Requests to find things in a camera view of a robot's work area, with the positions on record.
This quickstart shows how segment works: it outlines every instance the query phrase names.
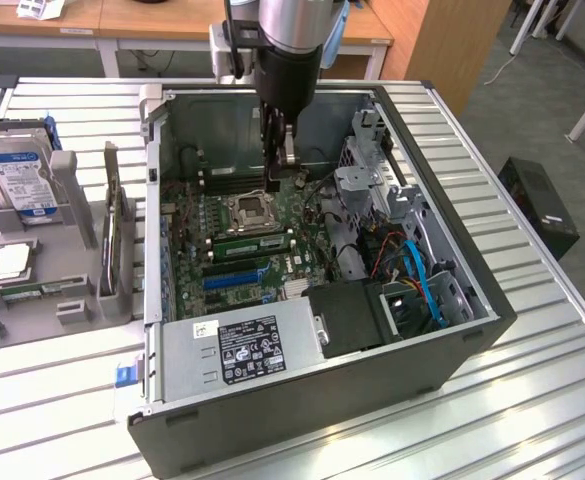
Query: metal slatted table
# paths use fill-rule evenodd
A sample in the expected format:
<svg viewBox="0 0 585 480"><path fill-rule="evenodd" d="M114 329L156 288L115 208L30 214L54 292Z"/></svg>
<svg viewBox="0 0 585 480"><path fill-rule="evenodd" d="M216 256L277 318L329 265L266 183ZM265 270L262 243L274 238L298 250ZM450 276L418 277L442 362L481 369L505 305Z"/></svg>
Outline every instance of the metal slatted table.
<svg viewBox="0 0 585 480"><path fill-rule="evenodd" d="M77 151L90 198L100 198L104 188L95 150L106 138L123 149L122 178L128 195L140 200L139 315L141 82L22 78L0 92L1 116L49 111L57 119L65 148ZM187 478L585 478L583 299L437 93L416 82L384 84L519 318L437 392ZM413 178L405 163L401 168ZM112 388L114 367L141 347L141 322L132 322L0 349L0 478L151 478L125 426L115 421L120 412Z"/></svg>

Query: warning label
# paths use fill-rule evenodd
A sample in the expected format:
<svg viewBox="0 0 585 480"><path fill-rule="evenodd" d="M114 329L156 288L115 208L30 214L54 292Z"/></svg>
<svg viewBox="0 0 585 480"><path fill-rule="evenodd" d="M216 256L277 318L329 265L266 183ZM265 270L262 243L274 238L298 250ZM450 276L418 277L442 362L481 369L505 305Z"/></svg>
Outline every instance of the warning label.
<svg viewBox="0 0 585 480"><path fill-rule="evenodd" d="M276 317L219 327L223 381L228 385L285 370Z"/></svg>

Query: circuit board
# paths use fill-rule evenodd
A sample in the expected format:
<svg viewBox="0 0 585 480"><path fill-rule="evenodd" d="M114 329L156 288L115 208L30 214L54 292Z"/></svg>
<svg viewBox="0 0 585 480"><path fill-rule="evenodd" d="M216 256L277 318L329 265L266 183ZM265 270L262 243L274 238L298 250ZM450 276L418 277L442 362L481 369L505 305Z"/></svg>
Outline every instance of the circuit board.
<svg viewBox="0 0 585 480"><path fill-rule="evenodd" d="M225 213L220 221L214 218L215 207L211 209L210 205L223 205L228 201L231 204L232 196L206 196L195 182L166 183L162 189L161 208L168 223L176 306L176 315L170 318L193 318L283 300L286 282L293 280L306 279L308 286L312 286L338 279L338 267L328 260L331 245L325 226L322 222L317 224L316 217L303 218L306 198L317 184L308 182L299 189L292 179L286 179L281 182L278 193L261 192L276 211L283 229L281 238L285 238L287 248L273 251L272 255L250 258L252 269L256 267L256 276L252 279L257 281L221 288L223 277L214 283L217 280L214 274L226 267L238 268L241 261L210 256L218 251L211 247L214 237L224 237L219 224L222 230L228 224Z"/></svg>

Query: green ram module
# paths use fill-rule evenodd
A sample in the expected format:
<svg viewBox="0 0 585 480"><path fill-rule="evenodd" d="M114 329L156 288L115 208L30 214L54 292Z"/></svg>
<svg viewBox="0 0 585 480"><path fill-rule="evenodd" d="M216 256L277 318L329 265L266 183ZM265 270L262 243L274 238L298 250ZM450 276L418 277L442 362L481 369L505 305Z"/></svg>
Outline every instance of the green ram module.
<svg viewBox="0 0 585 480"><path fill-rule="evenodd" d="M214 242L212 244L214 261L255 258L284 253L290 250L290 241L293 237L293 233L285 232L260 237L237 238L236 240Z"/></svg>

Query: hard drive label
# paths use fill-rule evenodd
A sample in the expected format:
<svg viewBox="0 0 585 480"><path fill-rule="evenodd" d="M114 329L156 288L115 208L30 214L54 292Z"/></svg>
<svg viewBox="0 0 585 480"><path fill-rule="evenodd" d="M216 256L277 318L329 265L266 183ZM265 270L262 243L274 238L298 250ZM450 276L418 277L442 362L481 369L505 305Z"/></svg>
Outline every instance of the hard drive label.
<svg viewBox="0 0 585 480"><path fill-rule="evenodd" d="M56 212L56 199L35 152L0 153L0 184L12 206L29 217Z"/></svg>
<svg viewBox="0 0 585 480"><path fill-rule="evenodd" d="M228 385L285 370L285 357L274 315L220 326L223 381Z"/></svg>

